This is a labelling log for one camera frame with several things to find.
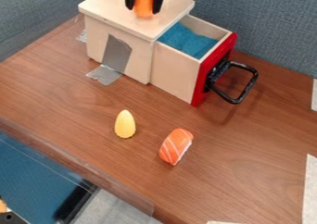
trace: salmon slice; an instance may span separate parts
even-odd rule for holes
[[[159,148],[158,155],[163,161],[175,166],[188,150],[193,139],[194,136],[191,132],[184,129],[175,129],[164,140],[163,145]]]

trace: red drawer front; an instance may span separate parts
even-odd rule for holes
[[[212,68],[235,47],[237,34],[233,32],[218,48],[201,63],[197,76],[196,87],[192,99],[192,106],[199,106],[209,93],[204,93],[206,78]]]

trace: orange object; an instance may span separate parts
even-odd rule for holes
[[[148,18],[153,15],[153,0],[135,0],[134,12],[138,17]]]
[[[7,207],[5,201],[2,200],[2,197],[0,195],[0,213],[6,213]]]
[[[193,139],[194,136],[191,132],[176,129],[165,139],[163,145],[159,148],[158,155],[163,161],[175,166],[188,150]]]

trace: gray carpet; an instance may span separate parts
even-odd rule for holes
[[[160,224],[159,221],[99,190],[82,209],[72,224]]]

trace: toy egg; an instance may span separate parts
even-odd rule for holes
[[[122,139],[127,139],[135,134],[135,121],[133,115],[128,110],[122,110],[116,120],[115,132]]]

